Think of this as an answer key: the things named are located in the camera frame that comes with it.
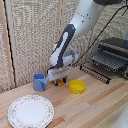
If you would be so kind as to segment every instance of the wooden table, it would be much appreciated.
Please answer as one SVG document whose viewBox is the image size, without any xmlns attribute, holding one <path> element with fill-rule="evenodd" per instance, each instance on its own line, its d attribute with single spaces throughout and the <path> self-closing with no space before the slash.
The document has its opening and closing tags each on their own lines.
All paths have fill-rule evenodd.
<svg viewBox="0 0 128 128">
<path fill-rule="evenodd" d="M 68 87 L 72 79 L 87 84 L 82 94 L 73 94 Z M 25 95 L 40 95 L 49 99 L 54 106 L 54 119 L 47 128 L 109 128 L 117 119 L 128 101 L 128 81 L 117 78 L 106 85 L 75 68 L 67 83 L 55 87 L 48 80 L 45 91 L 33 89 L 33 83 L 0 94 L 0 128 L 12 128 L 7 119 L 9 106 Z"/>
</svg>

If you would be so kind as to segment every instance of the black cable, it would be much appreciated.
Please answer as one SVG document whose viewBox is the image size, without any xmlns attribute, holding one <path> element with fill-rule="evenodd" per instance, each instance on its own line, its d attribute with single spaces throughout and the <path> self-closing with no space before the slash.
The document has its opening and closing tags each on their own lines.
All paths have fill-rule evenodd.
<svg viewBox="0 0 128 128">
<path fill-rule="evenodd" d="M 128 3 L 127 3 L 127 1 L 128 1 L 128 0 L 126 0 L 126 6 L 127 6 L 127 8 L 126 8 L 126 10 L 124 11 L 124 13 L 123 13 L 122 16 L 124 16 L 124 14 L 126 13 L 126 11 L 128 10 Z"/>
<path fill-rule="evenodd" d="M 72 66 L 74 66 L 76 63 L 78 63 L 82 58 L 83 56 L 85 55 L 85 53 L 87 53 L 90 48 L 94 45 L 94 43 L 96 42 L 96 40 L 99 38 L 99 36 L 102 34 L 102 32 L 105 30 L 105 28 L 109 25 L 109 23 L 113 20 L 113 18 L 116 16 L 116 14 L 123 8 L 127 7 L 128 8 L 128 5 L 125 5 L 125 6 L 122 6 L 120 7 L 115 13 L 114 15 L 112 16 L 112 18 L 109 20 L 109 22 L 105 25 L 105 27 L 103 28 L 103 30 L 99 33 L 99 35 L 96 37 L 96 39 L 94 40 L 94 42 L 89 46 L 89 48 L 83 53 L 83 55 L 73 64 L 71 64 Z"/>
</svg>

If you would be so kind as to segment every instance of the beige backdrop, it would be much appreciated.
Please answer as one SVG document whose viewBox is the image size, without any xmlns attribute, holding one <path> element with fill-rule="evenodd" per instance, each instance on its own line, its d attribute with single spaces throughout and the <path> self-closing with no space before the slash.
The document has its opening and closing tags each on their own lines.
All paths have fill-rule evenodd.
<svg viewBox="0 0 128 128">
<path fill-rule="evenodd" d="M 6 0 L 16 86 L 46 75 L 56 43 L 59 0 Z"/>
<path fill-rule="evenodd" d="M 10 46 L 3 0 L 0 0 L 0 93 L 14 88 Z"/>
</svg>

